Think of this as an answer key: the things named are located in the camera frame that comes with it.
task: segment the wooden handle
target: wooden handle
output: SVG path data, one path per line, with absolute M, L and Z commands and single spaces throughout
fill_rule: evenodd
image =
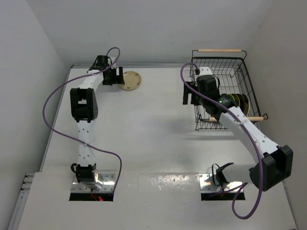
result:
M 247 118 L 250 121 L 263 121 L 264 120 L 262 116 L 248 116 Z M 216 122 L 216 119 L 214 117 L 210 117 L 209 122 Z
M 207 52 L 207 53 L 241 53 L 240 49 L 198 49 L 199 53 Z

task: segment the rectangular hole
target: rectangular hole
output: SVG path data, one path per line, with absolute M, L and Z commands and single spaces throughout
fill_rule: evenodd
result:
M 192 94 L 191 94 L 191 93 L 189 93 L 189 94 L 188 94 L 188 104 L 190 104 L 190 103 L 191 103 L 191 100 L 192 100 Z
M 222 195 L 212 196 L 210 193 L 201 193 L 201 200 L 233 200 L 236 193 L 226 193 Z M 237 200 L 245 200 L 244 192 L 241 192 Z
M 95 184 L 79 183 L 74 176 L 69 201 L 113 201 L 114 185 L 115 174 L 113 173 L 99 173 Z
M 78 101 L 78 104 L 86 104 L 86 99 L 82 99 L 81 101 Z

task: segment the white wall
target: white wall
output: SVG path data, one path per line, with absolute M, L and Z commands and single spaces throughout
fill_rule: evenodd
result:
M 0 229 L 7 229 L 25 173 L 36 172 L 49 130 L 43 101 L 67 70 L 24 0 L 0 4 Z M 50 102 L 53 120 L 59 95 Z
M 272 0 L 27 0 L 66 64 L 111 46 L 120 62 L 185 62 L 198 48 L 247 48 Z
M 294 151 L 292 175 L 285 186 L 299 229 L 307 226 L 306 9 L 306 0 L 275 0 L 248 50 L 260 108 L 270 116 L 261 127 Z

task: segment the red wire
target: red wire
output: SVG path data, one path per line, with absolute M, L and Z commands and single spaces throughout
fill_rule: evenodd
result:
M 94 196 L 93 191 L 91 191 L 91 197 L 92 197 L 95 201 L 97 201 L 97 198 Z

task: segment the wooden dowel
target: wooden dowel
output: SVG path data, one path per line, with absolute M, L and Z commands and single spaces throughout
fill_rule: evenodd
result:
M 263 121 L 264 120 L 262 116 L 248 116 L 247 118 L 250 121 Z M 214 117 L 210 117 L 209 122 L 216 122 L 216 119 Z

